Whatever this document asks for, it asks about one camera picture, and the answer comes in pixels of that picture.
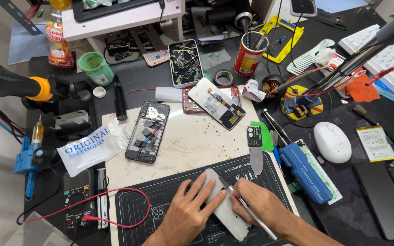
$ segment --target red can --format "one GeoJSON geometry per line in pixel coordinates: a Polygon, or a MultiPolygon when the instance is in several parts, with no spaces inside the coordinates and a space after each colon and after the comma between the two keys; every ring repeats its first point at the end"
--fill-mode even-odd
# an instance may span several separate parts
{"type": "MultiPolygon", "coordinates": [[[[245,45],[247,34],[248,33],[244,34],[241,38],[241,44],[239,44],[238,54],[236,56],[235,63],[233,64],[233,70],[235,70],[235,72],[241,76],[250,76],[254,74],[256,67],[259,64],[259,61],[261,60],[262,54],[264,53],[264,49],[252,50],[247,48],[247,46],[245,45]]],[[[263,34],[257,31],[253,31],[251,33],[251,38],[249,40],[251,48],[253,45],[256,45],[258,43],[258,40],[262,37],[262,35],[263,34]]],[[[267,44],[268,39],[265,38],[260,48],[265,48],[267,44]]]]}

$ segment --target green jar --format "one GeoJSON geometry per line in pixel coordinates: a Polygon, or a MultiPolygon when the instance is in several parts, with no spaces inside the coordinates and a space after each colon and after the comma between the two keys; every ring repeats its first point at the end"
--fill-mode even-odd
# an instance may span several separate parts
{"type": "Polygon", "coordinates": [[[106,86],[112,83],[113,72],[106,59],[98,52],[88,52],[79,59],[80,68],[98,86],[106,86]]]}

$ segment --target white comb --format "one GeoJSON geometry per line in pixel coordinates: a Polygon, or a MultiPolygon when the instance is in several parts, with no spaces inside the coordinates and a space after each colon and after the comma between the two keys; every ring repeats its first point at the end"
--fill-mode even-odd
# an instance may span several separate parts
{"type": "Polygon", "coordinates": [[[316,53],[319,52],[320,46],[325,41],[328,42],[328,46],[326,46],[326,47],[330,47],[335,44],[335,42],[330,39],[323,40],[318,45],[316,45],[316,47],[312,48],[307,53],[294,59],[293,62],[294,62],[294,64],[296,64],[296,66],[294,66],[293,63],[290,63],[290,65],[288,65],[288,67],[287,67],[288,72],[295,74],[295,75],[299,75],[299,73],[302,73],[303,71],[305,71],[305,69],[307,69],[310,65],[312,65],[317,60],[316,53]]]}

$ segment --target white keyboard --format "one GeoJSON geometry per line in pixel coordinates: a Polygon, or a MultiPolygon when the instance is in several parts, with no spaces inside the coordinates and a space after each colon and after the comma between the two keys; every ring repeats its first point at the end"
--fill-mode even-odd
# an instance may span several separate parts
{"type": "MultiPolygon", "coordinates": [[[[355,34],[352,34],[344,39],[342,39],[338,44],[346,50],[349,54],[353,54],[355,51],[359,50],[364,44],[372,39],[376,32],[380,29],[379,25],[370,26],[364,30],[361,30],[355,34]]],[[[368,70],[373,75],[377,74],[379,71],[388,69],[394,66],[394,45],[390,45],[383,49],[374,58],[370,59],[364,64],[364,68],[368,70]]],[[[381,81],[394,92],[394,71],[385,75],[381,78],[381,81]]]]}

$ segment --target black repair mat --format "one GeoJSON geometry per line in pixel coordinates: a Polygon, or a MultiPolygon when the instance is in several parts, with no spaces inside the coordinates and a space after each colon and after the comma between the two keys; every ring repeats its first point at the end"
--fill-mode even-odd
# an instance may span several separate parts
{"type": "MultiPolygon", "coordinates": [[[[394,240],[388,241],[382,238],[353,170],[353,165],[369,163],[355,129],[370,124],[364,118],[353,114],[352,108],[356,104],[362,105],[369,112],[377,112],[373,104],[352,102],[332,109],[331,115],[326,120],[337,125],[346,134],[352,146],[352,157],[349,161],[335,164],[325,160],[322,164],[343,198],[332,205],[313,204],[323,226],[338,242],[344,245],[394,245],[394,240]]],[[[303,126],[311,126],[317,122],[317,118],[311,117],[299,123],[303,126]]],[[[290,124],[285,126],[285,131],[291,140],[303,139],[315,156],[320,155],[314,139],[314,128],[300,128],[290,124]]]]}
{"type": "MultiPolygon", "coordinates": [[[[226,182],[232,185],[242,177],[261,187],[269,189],[276,194],[290,211],[293,211],[287,201],[281,181],[277,177],[273,165],[270,164],[270,156],[265,152],[263,152],[263,156],[264,169],[260,176],[256,176],[252,171],[249,155],[222,161],[211,165],[211,167],[218,172],[226,182]]],[[[194,179],[203,169],[205,169],[205,167],[131,186],[131,188],[143,191],[148,196],[150,199],[150,214],[145,221],[137,227],[118,227],[119,245],[142,245],[142,243],[144,243],[161,225],[162,219],[181,182],[187,179],[194,179]]],[[[137,192],[118,192],[115,195],[115,203],[117,207],[117,221],[122,225],[138,223],[147,213],[147,200],[142,194],[137,192]]],[[[248,246],[278,246],[284,244],[286,243],[282,240],[273,241],[263,230],[256,227],[249,232],[249,237],[246,241],[246,245],[248,246]]],[[[217,217],[212,214],[207,220],[204,230],[190,245],[239,246],[241,244],[229,233],[217,217]]]]}

